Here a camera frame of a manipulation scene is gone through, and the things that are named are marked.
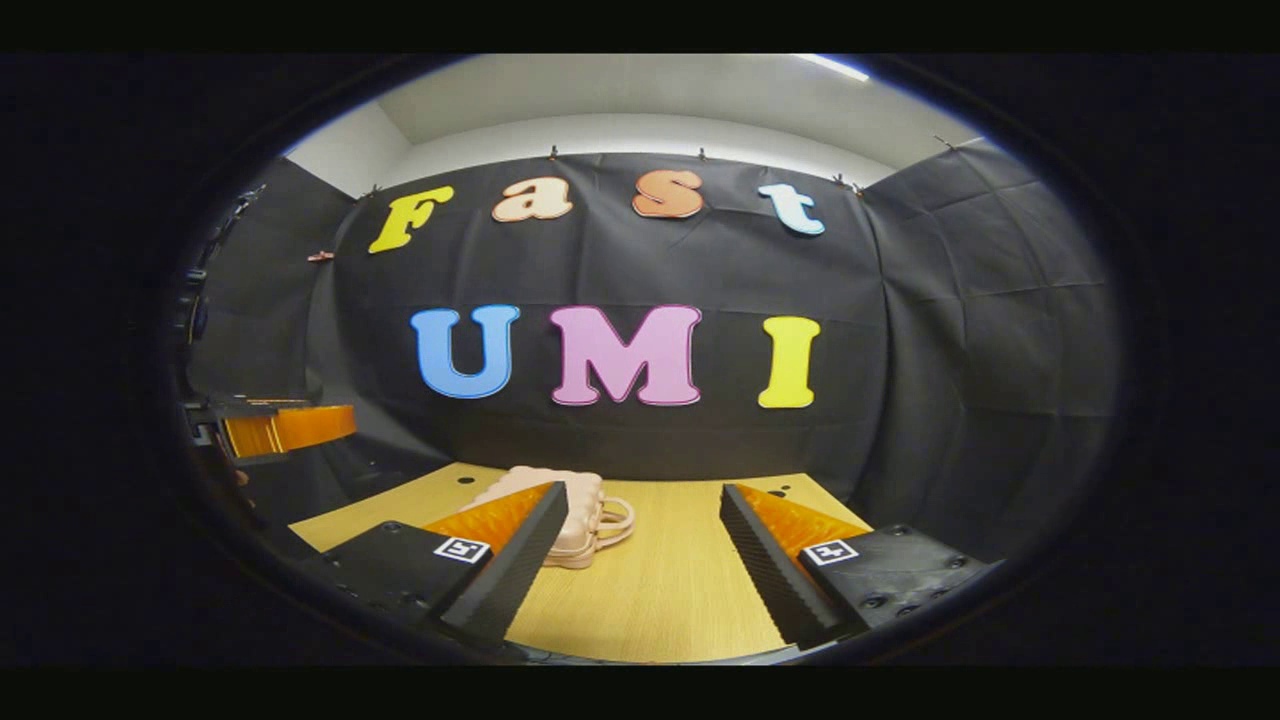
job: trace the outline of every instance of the blue letter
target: blue letter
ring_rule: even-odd
[[[488,397],[511,379],[511,323],[520,316],[513,305],[485,305],[471,313],[471,319],[484,332],[484,369],[463,375],[453,369],[453,310],[422,310],[410,318],[417,331],[417,368],[428,387],[440,395],[475,400]]]
[[[822,234],[827,229],[822,220],[814,220],[804,213],[804,206],[813,208],[813,197],[800,195],[790,184],[767,184],[759,192],[773,199],[773,211],[788,228],[805,234]]]

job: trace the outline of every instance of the pink handbag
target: pink handbag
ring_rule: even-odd
[[[562,480],[567,491],[568,515],[561,528],[556,544],[552,546],[543,565],[581,569],[591,565],[596,550],[603,550],[621,542],[635,529],[635,510],[627,501],[604,496],[604,480],[595,473],[570,473],[517,465],[498,482],[489,486],[470,505],[458,510],[470,510],[490,500],[504,497],[513,492],[529,489],[543,483]],[[604,503],[616,503],[626,509],[626,514],[611,512]],[[600,533],[614,533],[600,537]]]

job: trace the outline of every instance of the wooden table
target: wooden table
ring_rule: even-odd
[[[456,462],[291,528],[323,552],[385,520],[425,525],[452,515],[503,473]],[[605,480],[609,496],[635,507],[635,532],[598,552],[590,568],[543,568],[507,639],[622,662],[714,661],[786,647],[721,524],[726,482],[782,491],[787,500],[872,529],[804,474]]]

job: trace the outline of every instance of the yellow letter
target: yellow letter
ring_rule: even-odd
[[[408,245],[410,234],[404,232],[406,225],[417,229],[431,217],[431,209],[436,202],[448,202],[453,199],[453,187],[444,186],[417,195],[406,195],[392,201],[392,214],[387,217],[381,234],[369,246],[369,254],[383,250],[396,250]]]
[[[773,337],[773,369],[769,387],[760,393],[760,407],[808,407],[813,405],[809,389],[809,346],[822,328],[809,318],[769,318],[764,332]]]
[[[518,223],[529,218],[550,220],[568,213],[568,183],[561,178],[534,178],[520,181],[502,191],[506,197],[493,206],[493,219],[499,223]]]

